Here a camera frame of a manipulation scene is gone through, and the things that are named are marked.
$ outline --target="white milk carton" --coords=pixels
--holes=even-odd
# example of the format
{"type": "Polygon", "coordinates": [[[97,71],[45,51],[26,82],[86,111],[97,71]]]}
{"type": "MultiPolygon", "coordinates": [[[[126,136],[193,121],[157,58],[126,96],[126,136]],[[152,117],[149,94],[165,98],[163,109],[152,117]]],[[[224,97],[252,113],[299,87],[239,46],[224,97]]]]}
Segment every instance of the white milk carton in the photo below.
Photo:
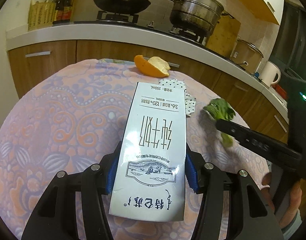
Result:
{"type": "Polygon", "coordinates": [[[184,90],[139,82],[129,112],[109,214],[181,221],[185,206],[184,90]]]}

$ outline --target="black wok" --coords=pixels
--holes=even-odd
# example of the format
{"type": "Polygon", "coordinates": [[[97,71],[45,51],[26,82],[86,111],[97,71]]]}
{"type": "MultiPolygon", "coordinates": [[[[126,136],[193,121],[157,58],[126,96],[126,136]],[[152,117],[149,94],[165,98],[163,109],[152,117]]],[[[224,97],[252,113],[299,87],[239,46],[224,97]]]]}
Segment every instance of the black wok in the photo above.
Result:
{"type": "Polygon", "coordinates": [[[117,14],[137,14],[144,11],[151,2],[149,0],[93,0],[103,11],[117,14]]]}

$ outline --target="plastic basket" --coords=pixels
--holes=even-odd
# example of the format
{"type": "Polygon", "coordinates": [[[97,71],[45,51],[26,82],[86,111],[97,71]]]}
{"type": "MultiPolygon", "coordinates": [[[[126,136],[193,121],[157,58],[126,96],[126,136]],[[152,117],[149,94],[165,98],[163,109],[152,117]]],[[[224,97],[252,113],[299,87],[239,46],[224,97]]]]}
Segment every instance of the plastic basket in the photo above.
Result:
{"type": "Polygon", "coordinates": [[[55,2],[31,4],[29,11],[29,31],[51,26],[55,12],[55,2]]]}

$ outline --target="person's hand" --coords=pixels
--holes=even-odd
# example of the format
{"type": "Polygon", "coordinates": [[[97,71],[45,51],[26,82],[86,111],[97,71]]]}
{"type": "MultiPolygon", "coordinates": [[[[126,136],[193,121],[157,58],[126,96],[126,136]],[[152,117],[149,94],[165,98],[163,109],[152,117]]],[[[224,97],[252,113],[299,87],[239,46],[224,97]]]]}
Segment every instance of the person's hand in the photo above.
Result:
{"type": "MultiPolygon", "coordinates": [[[[264,176],[263,181],[262,181],[263,186],[270,184],[271,178],[272,178],[271,175],[272,173],[270,172],[264,176]]],[[[261,192],[264,195],[270,208],[273,210],[273,212],[275,212],[275,206],[273,204],[272,196],[270,195],[269,190],[270,190],[269,187],[265,187],[261,190],[261,192]]],[[[286,213],[284,214],[284,216],[282,217],[282,219],[279,221],[280,228],[286,227],[294,219],[295,215],[297,214],[297,210],[299,208],[300,202],[301,202],[301,194],[302,194],[302,191],[300,188],[300,182],[298,181],[291,188],[289,207],[286,213]]]]}

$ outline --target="patterned tablecloth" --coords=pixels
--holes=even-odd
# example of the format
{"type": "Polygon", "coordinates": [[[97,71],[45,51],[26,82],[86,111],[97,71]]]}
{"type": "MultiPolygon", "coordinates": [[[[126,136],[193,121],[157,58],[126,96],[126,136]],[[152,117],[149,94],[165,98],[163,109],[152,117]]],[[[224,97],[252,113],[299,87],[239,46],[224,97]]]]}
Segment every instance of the patterned tablecloth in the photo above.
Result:
{"type": "MultiPolygon", "coordinates": [[[[85,60],[70,65],[28,92],[12,109],[0,130],[0,215],[20,239],[43,191],[59,170],[81,172],[103,155],[112,153],[122,139],[137,82],[157,84],[130,62],[85,60]]],[[[184,81],[196,97],[196,111],[187,117],[187,142],[193,151],[220,169],[247,170],[257,185],[268,172],[265,160],[234,142],[224,150],[219,132],[202,108],[218,98],[208,88],[180,72],[169,79],[184,81]]],[[[237,114],[234,122],[247,126],[237,114]]],[[[104,198],[106,211],[109,196],[104,198]]],[[[186,181],[184,221],[145,222],[108,215],[115,240],[190,239],[201,195],[186,181]]],[[[220,239],[227,228],[228,199],[224,200],[220,239]]],[[[77,226],[85,239],[80,194],[77,226]]]]}

